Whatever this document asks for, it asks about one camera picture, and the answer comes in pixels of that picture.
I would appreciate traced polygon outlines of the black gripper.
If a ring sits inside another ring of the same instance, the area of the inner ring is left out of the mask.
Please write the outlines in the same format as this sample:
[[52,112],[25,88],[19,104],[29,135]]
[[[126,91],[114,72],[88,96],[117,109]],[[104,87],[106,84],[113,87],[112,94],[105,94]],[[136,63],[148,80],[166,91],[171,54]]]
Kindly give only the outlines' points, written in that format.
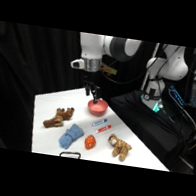
[[89,72],[84,71],[84,87],[86,90],[86,95],[89,96],[90,89],[93,89],[93,103],[97,104],[98,100],[100,99],[101,95],[101,89],[99,88],[99,80],[100,80],[100,74],[99,72]]

